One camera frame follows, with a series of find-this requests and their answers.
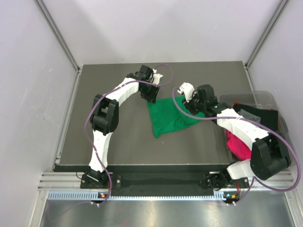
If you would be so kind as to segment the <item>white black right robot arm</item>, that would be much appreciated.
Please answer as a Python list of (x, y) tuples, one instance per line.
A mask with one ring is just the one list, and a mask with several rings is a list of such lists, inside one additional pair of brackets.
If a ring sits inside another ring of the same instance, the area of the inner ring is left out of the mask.
[(287, 146), (260, 124), (239, 115), (230, 105), (218, 102), (210, 85), (194, 88), (184, 82), (177, 92), (184, 95), (182, 104), (192, 114), (203, 113), (218, 126), (229, 131), (251, 151), (249, 159), (230, 164), (221, 175), (221, 182), (232, 187), (238, 179), (254, 177), (261, 180), (280, 173), (291, 164)]

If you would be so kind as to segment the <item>green t-shirt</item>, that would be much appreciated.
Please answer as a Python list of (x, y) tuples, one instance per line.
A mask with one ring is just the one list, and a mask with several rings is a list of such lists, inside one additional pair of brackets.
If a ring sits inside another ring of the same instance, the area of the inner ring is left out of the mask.
[(171, 97), (158, 99), (154, 104), (148, 102), (147, 107), (156, 138), (162, 134), (186, 129), (200, 122), (181, 113)]

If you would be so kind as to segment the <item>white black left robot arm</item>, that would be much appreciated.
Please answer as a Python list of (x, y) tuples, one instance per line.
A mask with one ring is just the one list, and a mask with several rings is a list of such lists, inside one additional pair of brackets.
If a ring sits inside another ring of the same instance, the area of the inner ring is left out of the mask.
[(119, 123), (120, 105), (137, 92), (146, 101), (155, 103), (162, 77), (156, 69), (143, 65), (136, 73), (128, 74), (112, 91), (95, 96), (84, 131), (87, 132), (87, 125), (90, 123), (93, 132), (93, 139), (89, 139), (92, 156), (89, 170), (85, 174), (96, 187), (109, 185), (107, 154), (110, 139)]

